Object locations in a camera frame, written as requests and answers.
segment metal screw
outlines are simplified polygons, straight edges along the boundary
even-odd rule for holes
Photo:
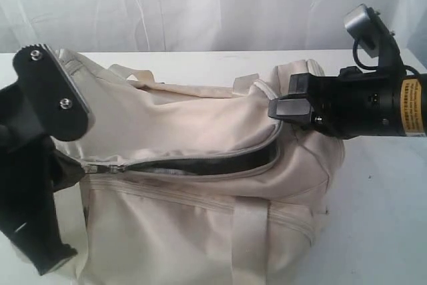
[[[73,101],[68,98],[63,98],[59,102],[59,106],[61,106],[62,109],[70,109],[71,107],[73,107]]]
[[[40,60],[43,57],[43,54],[38,50],[33,50],[30,53],[31,59],[34,61]]]
[[[322,124],[323,124],[323,119],[322,119],[322,117],[320,117],[320,116],[316,116],[316,117],[314,118],[314,122],[315,122],[316,124],[318,124],[318,125],[322,125]]]

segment zipper pull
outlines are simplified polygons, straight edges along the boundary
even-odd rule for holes
[[[124,165],[97,165],[86,164],[83,166],[86,174],[118,174],[125,172]]]

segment white curtain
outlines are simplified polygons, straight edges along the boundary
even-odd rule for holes
[[[344,49],[343,16],[360,3],[427,63],[426,0],[0,0],[0,52]]]

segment yellow label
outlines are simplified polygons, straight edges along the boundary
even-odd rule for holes
[[[421,112],[421,85],[417,79],[405,79],[400,92],[400,114],[407,136],[425,136]]]

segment white tabletop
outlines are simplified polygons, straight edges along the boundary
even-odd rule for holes
[[[313,58],[326,75],[354,65],[350,50],[212,53],[88,53],[114,63],[150,69],[156,81],[231,86],[235,77],[267,73],[275,65]],[[0,54],[0,88],[16,76],[12,54]],[[426,72],[408,51],[405,64]],[[367,64],[370,59],[361,53]],[[427,139],[357,137],[328,194],[329,222],[300,264],[298,285],[421,284],[427,280]],[[37,276],[0,235],[2,284],[69,284]]]

